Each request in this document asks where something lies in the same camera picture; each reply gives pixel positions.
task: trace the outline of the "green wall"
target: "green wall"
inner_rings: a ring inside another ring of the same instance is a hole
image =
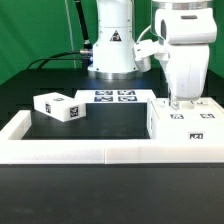
[[[73,0],[68,0],[75,49],[82,47],[82,35]],[[97,40],[95,0],[82,0],[89,36]],[[218,38],[211,45],[210,68],[224,77],[224,1],[215,0]],[[150,0],[135,0],[136,37],[150,24]],[[0,84],[39,58],[71,50],[64,0],[0,0]],[[74,67],[72,62],[52,62],[48,67]]]

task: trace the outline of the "black tabletop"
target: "black tabletop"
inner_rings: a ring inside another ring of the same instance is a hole
[[[203,96],[223,105],[223,83],[209,71]],[[35,120],[42,115],[33,110],[34,95],[55,91],[74,97],[77,90],[86,89],[152,89],[157,97],[167,96],[159,69],[139,79],[113,82],[88,78],[81,70],[27,70],[0,86],[0,125],[3,127],[18,110],[30,109],[35,128],[41,128]],[[111,105],[88,105],[87,118],[67,124],[84,125],[83,130],[74,135],[69,130],[60,138],[147,138],[146,105],[125,105],[115,105],[117,116],[112,118],[115,108]],[[108,116],[116,121],[112,129],[104,124]],[[41,119],[43,124],[56,122]],[[104,121],[97,134],[86,132],[96,125],[95,119]],[[128,130],[119,130],[121,124]],[[64,131],[40,133],[31,129],[26,138],[55,139]],[[223,202],[223,164],[0,166],[0,220],[4,224],[222,224]]]

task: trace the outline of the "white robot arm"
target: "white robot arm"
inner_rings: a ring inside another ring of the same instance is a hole
[[[195,101],[201,96],[208,68],[209,46],[216,39],[212,0],[152,0],[151,32],[158,42],[134,46],[140,71],[151,68],[149,56],[159,60],[170,90],[170,103]]]

